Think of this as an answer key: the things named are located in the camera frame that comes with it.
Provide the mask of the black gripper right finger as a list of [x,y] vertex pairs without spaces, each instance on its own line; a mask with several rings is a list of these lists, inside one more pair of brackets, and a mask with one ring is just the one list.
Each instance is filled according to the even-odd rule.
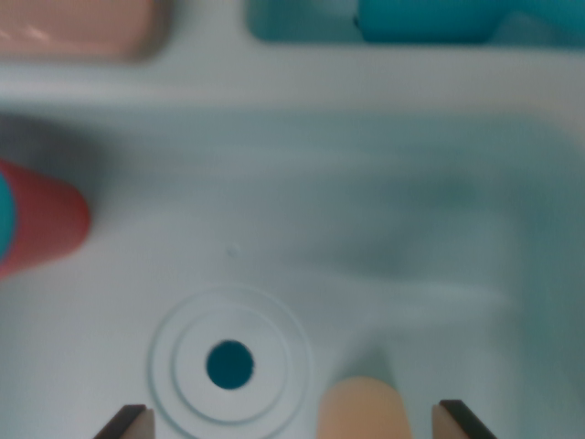
[[462,400],[441,400],[431,410],[433,439],[495,439]]

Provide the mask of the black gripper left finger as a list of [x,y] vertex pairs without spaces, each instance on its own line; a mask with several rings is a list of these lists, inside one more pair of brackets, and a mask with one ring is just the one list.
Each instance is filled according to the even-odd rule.
[[94,439],[155,439],[154,410],[143,404],[124,405]]

